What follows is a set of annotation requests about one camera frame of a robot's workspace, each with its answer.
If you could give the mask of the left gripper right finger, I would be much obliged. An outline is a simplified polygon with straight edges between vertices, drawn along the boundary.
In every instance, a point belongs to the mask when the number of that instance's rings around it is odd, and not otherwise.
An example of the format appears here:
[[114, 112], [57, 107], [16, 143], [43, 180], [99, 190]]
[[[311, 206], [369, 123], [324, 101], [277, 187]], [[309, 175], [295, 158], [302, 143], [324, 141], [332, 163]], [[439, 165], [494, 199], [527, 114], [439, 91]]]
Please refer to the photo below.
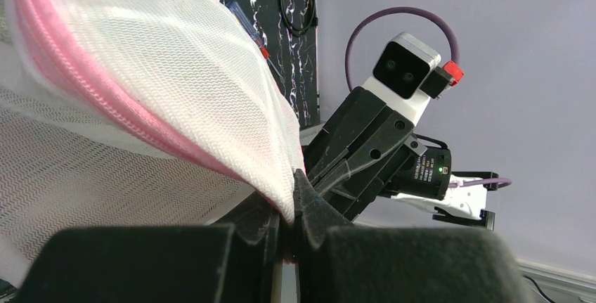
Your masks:
[[482, 228], [379, 228], [345, 219], [294, 174], [300, 302], [530, 302], [512, 253]]

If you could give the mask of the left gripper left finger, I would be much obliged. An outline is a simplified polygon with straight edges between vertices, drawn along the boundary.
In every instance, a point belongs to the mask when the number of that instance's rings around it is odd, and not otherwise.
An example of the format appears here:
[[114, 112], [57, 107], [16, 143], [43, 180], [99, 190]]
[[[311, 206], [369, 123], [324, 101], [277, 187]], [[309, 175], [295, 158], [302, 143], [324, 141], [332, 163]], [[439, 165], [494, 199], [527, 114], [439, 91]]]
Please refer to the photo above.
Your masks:
[[280, 215], [252, 194], [208, 226], [69, 228], [17, 302], [270, 302]]

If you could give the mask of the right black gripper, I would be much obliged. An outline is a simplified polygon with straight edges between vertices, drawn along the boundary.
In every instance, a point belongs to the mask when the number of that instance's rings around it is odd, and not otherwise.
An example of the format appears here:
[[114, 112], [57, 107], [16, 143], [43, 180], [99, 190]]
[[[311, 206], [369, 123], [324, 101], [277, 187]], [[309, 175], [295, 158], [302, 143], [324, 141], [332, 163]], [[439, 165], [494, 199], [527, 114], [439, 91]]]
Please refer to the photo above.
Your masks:
[[443, 199], [451, 155], [436, 139], [424, 145], [414, 128], [379, 96], [355, 88], [302, 148], [311, 184], [302, 193], [303, 220], [351, 222], [377, 196]]

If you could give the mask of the white round mesh laundry bag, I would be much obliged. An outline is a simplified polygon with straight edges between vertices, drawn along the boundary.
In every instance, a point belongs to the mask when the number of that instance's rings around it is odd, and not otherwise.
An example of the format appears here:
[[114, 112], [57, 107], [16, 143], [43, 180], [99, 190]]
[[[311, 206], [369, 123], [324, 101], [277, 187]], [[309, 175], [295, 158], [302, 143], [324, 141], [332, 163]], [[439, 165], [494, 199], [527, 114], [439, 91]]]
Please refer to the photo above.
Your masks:
[[191, 225], [256, 191], [294, 221], [298, 119], [219, 0], [4, 0], [1, 278], [56, 232]]

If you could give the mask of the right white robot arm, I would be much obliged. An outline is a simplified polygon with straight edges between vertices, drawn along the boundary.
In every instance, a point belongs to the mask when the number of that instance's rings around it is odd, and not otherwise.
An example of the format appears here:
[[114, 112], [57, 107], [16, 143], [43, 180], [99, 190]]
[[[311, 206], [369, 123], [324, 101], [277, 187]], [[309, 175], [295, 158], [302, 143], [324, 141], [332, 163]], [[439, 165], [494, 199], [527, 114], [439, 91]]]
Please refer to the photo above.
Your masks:
[[449, 147], [414, 129], [404, 112], [358, 87], [304, 146], [306, 175], [348, 220], [388, 198], [437, 221], [492, 229], [487, 195], [505, 182], [494, 172], [453, 171]]

